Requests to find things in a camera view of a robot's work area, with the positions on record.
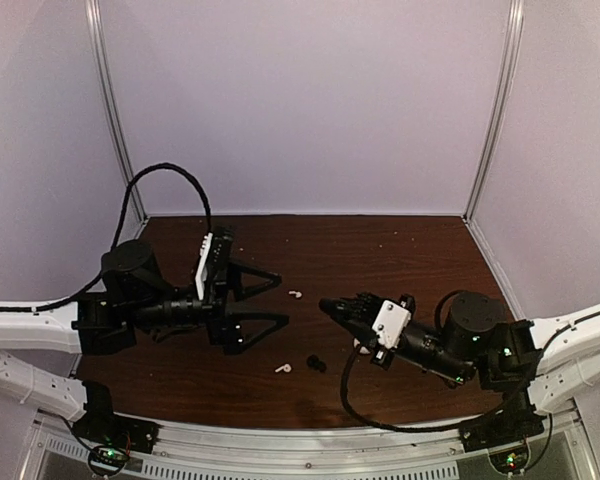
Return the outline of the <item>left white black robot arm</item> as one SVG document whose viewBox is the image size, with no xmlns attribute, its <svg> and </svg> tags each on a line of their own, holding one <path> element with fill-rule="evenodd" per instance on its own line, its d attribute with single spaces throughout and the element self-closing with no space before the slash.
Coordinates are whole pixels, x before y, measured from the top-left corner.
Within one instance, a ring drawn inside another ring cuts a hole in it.
<svg viewBox="0 0 600 480">
<path fill-rule="evenodd" d="M 288 316 L 240 307 L 278 287 L 278 274 L 232 259 L 231 230 L 216 227 L 203 238 L 192 281 L 163 277 L 151 246 L 126 241 L 101 258 L 104 291 L 86 290 L 45 304 L 0 305 L 0 393 L 71 422 L 84 422 L 103 444 L 124 433 L 106 386 L 52 374 L 14 357 L 16 350 L 82 356 L 119 353 L 145 333 L 157 342 L 204 328 L 226 355 L 238 355 L 289 323 Z"/>
</svg>

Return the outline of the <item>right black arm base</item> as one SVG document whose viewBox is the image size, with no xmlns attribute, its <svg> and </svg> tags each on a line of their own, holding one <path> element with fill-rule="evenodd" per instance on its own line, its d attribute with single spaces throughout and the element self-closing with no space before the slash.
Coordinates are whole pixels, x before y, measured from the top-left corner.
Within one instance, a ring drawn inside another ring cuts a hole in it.
<svg viewBox="0 0 600 480">
<path fill-rule="evenodd" d="M 520 442 L 545 431 L 544 418 L 535 413 L 528 393 L 523 391 L 512 398 L 512 403 L 493 418 L 459 430 L 466 452 Z"/>
</svg>

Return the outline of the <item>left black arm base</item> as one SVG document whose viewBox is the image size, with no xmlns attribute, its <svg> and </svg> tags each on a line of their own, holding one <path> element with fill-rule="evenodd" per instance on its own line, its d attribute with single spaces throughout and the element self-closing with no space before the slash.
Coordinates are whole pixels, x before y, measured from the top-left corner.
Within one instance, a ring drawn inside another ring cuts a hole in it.
<svg viewBox="0 0 600 480">
<path fill-rule="evenodd" d="M 117 448 L 151 454 L 157 440 L 159 425 L 117 414 L 109 389 L 97 382 L 83 381 L 86 400 L 84 414 L 73 422 L 73 432 L 80 438 Z"/>
</svg>

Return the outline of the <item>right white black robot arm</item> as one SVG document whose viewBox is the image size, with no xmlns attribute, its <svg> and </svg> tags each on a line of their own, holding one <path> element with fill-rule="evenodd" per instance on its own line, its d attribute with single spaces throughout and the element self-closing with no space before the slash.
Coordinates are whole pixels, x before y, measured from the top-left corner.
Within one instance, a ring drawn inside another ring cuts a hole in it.
<svg viewBox="0 0 600 480">
<path fill-rule="evenodd" d="M 343 408 L 360 423 L 381 430 L 400 429 L 364 417 L 348 399 L 349 376 L 362 350 L 383 369 L 399 358 L 450 387 L 478 378 L 482 389 L 503 395 L 499 405 L 477 417 L 409 428 L 413 434 L 468 434 L 492 423 L 497 438 L 510 442 L 530 426 L 531 415 L 551 414 L 600 375 L 600 303 L 554 318 L 509 322 L 498 300 L 456 290 L 436 306 L 433 326 L 415 320 L 411 295 L 397 300 L 371 293 L 323 298 L 319 308 L 356 342 L 341 376 Z"/>
</svg>

